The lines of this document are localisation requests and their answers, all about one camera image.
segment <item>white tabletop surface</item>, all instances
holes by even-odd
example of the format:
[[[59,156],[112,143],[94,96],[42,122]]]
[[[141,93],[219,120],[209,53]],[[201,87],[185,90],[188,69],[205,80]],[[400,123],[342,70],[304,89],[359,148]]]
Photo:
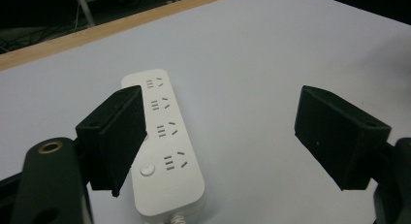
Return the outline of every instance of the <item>white tabletop surface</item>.
[[[370,224],[294,136],[303,85],[411,135],[411,26],[332,0],[221,0],[0,73],[0,178],[75,126],[131,73],[168,71],[205,178],[191,223]],[[142,223],[128,177],[90,192],[97,224]]]

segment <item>power strip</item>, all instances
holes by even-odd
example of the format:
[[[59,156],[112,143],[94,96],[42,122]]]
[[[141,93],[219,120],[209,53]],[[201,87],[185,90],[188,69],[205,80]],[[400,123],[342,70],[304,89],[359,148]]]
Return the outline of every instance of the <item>power strip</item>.
[[[205,203],[205,182],[167,72],[150,70],[123,78],[140,85],[147,138],[131,173],[137,211],[145,223],[185,223]]]

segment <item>power outlet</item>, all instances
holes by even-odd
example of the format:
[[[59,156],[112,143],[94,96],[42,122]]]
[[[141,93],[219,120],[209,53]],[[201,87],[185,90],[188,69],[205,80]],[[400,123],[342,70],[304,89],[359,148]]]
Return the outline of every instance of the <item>power outlet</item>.
[[[140,85],[144,102],[148,137],[131,169],[138,212],[153,224],[198,211],[205,182],[166,71],[132,74],[121,84]]]

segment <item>white table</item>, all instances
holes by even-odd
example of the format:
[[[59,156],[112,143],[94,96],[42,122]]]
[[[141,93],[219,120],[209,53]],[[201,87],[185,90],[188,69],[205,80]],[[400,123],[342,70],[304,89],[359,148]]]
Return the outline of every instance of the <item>white table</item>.
[[[0,73],[0,178],[75,126],[131,73],[162,68],[203,170],[193,223],[369,224],[372,194],[338,190],[294,136],[304,84],[410,136],[411,26],[332,0],[222,0]],[[128,177],[90,192],[95,221],[142,223]]]

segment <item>dark floor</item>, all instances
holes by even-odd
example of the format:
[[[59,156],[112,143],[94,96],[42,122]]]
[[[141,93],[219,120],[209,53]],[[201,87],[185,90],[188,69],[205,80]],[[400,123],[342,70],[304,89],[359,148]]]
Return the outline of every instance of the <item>dark floor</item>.
[[[172,3],[174,0],[98,0],[88,3],[96,25],[144,12]],[[87,28],[80,6],[74,7],[68,20],[47,26],[0,28],[0,54],[25,48]]]

